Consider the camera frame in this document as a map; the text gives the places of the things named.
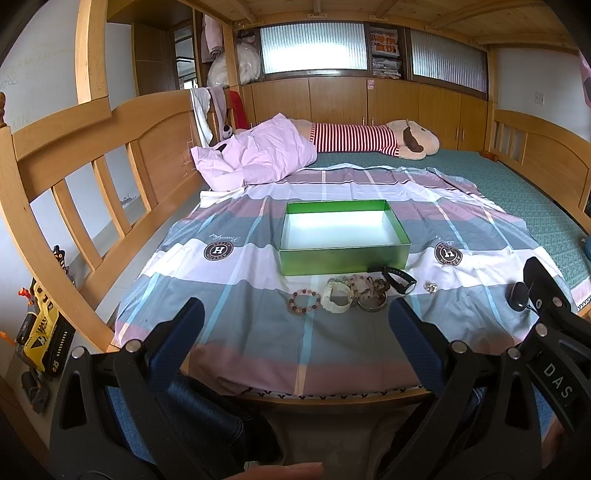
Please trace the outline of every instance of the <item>window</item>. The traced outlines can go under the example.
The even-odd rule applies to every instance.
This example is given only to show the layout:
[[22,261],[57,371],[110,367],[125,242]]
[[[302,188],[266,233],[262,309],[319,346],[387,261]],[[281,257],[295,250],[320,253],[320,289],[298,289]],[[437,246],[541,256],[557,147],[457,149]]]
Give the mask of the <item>window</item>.
[[360,23],[310,22],[261,29],[265,73],[297,70],[367,70]]
[[413,74],[488,91],[486,53],[420,30],[410,31]]

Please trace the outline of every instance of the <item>wooden ceiling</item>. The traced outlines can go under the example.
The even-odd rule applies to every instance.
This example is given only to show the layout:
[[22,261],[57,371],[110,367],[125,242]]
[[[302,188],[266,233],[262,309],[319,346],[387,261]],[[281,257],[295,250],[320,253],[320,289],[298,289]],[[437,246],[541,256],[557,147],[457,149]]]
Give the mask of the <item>wooden ceiling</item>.
[[[109,0],[117,4],[148,0]],[[482,46],[535,46],[576,52],[541,0],[179,0],[235,28],[302,20],[381,21]]]

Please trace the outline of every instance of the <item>red and white stripes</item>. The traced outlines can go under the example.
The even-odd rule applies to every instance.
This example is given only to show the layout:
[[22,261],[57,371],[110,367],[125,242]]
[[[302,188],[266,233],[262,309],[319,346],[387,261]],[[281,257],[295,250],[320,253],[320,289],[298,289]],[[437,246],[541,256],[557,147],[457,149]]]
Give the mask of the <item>red and white stripes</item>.
[[322,152],[380,152],[397,157],[394,132],[386,125],[312,124],[310,141]]

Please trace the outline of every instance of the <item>cabinet door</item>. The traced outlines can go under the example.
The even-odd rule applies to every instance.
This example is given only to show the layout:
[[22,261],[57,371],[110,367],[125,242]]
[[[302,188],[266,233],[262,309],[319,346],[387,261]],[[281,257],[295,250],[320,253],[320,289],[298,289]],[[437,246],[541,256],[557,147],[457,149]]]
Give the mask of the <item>cabinet door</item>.
[[404,80],[368,79],[368,117],[370,125],[393,120],[418,122],[418,83]]
[[367,125],[366,78],[312,77],[310,103],[313,122]]
[[441,148],[457,149],[462,95],[430,85],[418,88],[418,123],[437,135]]
[[242,87],[242,103],[244,104],[244,112],[246,113],[246,121],[250,128],[256,125],[255,103],[252,99],[252,83]]
[[460,120],[458,149],[474,152],[484,150],[487,113],[488,102],[472,95],[462,95],[462,119]]
[[311,121],[308,79],[253,83],[252,100],[257,124],[278,113],[287,118]]
[[178,90],[174,36],[159,28],[131,25],[135,91],[139,95]]

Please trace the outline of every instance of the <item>human hand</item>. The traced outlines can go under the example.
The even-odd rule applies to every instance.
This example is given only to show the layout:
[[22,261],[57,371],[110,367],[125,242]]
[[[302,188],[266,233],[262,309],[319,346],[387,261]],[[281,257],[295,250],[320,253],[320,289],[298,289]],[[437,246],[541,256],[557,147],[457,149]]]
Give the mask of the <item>human hand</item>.
[[249,468],[246,472],[226,480],[320,480],[324,473],[322,463],[296,463],[295,465],[265,465]]

